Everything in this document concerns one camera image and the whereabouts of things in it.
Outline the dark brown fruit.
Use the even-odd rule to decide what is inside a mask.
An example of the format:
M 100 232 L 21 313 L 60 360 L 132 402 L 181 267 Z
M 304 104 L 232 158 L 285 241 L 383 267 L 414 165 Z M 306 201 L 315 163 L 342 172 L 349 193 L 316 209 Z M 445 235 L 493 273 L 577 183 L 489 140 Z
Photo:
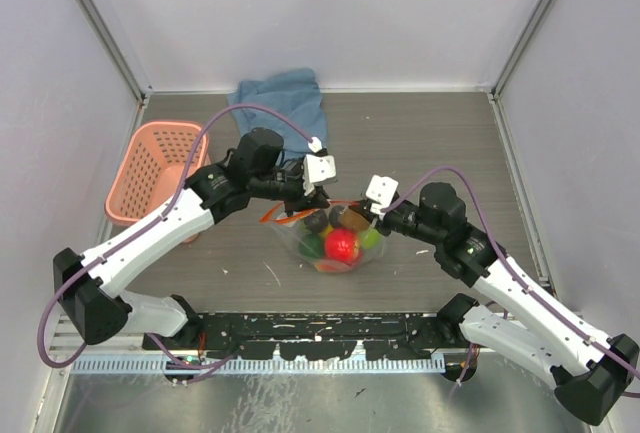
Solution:
M 362 232 L 370 228 L 370 222 L 347 205 L 333 206 L 328 218 L 333 228 L 344 228 L 354 232 Z
M 321 234 L 330 226 L 328 215 L 323 209 L 310 213 L 303 219 L 303 224 L 313 234 Z

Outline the green fruit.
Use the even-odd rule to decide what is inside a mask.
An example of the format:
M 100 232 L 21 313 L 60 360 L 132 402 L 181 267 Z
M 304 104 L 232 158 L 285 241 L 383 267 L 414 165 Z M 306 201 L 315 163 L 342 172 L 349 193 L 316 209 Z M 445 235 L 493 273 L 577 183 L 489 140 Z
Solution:
M 312 260 L 325 256 L 324 239 L 316 234 L 305 234 L 299 241 L 298 252 L 305 258 Z

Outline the clear orange zip bag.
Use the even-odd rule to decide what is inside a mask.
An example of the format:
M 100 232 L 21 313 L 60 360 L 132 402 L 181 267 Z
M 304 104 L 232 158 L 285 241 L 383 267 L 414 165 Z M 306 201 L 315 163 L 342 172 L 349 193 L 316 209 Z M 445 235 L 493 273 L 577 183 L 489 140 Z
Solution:
M 287 212 L 278 203 L 260 223 L 317 271 L 346 273 L 380 259 L 386 250 L 386 238 L 358 207 L 355 201 L 332 200 L 326 208 Z

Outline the red apple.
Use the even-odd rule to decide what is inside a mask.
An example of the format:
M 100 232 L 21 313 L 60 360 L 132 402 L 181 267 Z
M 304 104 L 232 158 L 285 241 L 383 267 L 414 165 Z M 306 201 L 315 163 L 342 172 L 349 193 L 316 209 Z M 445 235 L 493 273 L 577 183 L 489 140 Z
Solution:
M 348 229 L 335 229 L 325 239 L 324 248 L 327 258 L 345 264 L 354 263 L 360 256 L 358 235 Z

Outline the green apple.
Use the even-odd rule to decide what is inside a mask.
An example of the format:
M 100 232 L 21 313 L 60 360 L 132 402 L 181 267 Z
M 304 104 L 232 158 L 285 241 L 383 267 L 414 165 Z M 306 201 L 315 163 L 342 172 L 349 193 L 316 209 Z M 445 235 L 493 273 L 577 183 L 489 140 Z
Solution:
M 384 237 L 374 228 L 361 231 L 358 238 L 360 247 L 366 251 L 375 250 L 384 243 Z

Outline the yellow pear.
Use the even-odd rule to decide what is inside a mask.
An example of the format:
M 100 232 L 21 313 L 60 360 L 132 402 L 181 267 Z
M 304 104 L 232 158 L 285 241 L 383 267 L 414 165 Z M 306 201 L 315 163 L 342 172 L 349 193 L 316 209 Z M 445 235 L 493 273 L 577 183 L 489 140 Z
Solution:
M 321 238 L 326 239 L 333 231 L 335 230 L 335 228 L 332 225 L 329 225 L 325 230 L 323 230 L 319 236 Z

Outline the red yellow mango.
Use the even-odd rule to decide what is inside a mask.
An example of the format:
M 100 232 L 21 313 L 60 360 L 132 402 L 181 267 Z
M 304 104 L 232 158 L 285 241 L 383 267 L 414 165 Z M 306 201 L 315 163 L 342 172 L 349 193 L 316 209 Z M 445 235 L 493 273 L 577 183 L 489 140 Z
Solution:
M 314 267 L 324 273 L 343 273 L 351 270 L 350 265 L 332 260 L 319 260 L 314 263 Z

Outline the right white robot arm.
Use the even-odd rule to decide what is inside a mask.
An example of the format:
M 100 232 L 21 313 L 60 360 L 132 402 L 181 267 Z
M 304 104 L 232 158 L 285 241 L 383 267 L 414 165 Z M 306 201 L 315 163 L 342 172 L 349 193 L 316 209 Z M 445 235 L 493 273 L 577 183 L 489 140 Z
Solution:
M 600 425 L 638 372 L 638 344 L 589 324 L 541 287 L 468 221 L 466 204 L 450 184 L 426 184 L 417 204 L 401 199 L 397 188 L 397 181 L 378 175 L 365 188 L 361 207 L 376 229 L 432 245 L 444 272 L 512 316 L 503 319 L 458 294 L 438 313 L 442 341 L 494 350 L 548 385 L 574 417 Z

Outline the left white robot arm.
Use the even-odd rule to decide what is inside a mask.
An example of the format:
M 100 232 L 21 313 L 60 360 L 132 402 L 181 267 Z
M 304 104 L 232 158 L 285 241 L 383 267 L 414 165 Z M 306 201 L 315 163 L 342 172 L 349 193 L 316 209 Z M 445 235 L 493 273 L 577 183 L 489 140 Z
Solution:
M 335 159 L 319 140 L 305 156 L 281 161 L 283 138 L 256 128 L 224 160 L 197 169 L 178 192 L 116 237 L 83 254 L 66 248 L 53 260 L 58 302 L 88 345 L 119 333 L 156 335 L 178 349 L 194 346 L 202 319 L 179 295 L 134 294 L 128 286 L 187 239 L 245 209 L 253 199 L 287 212 L 326 207 L 324 190 L 337 179 Z

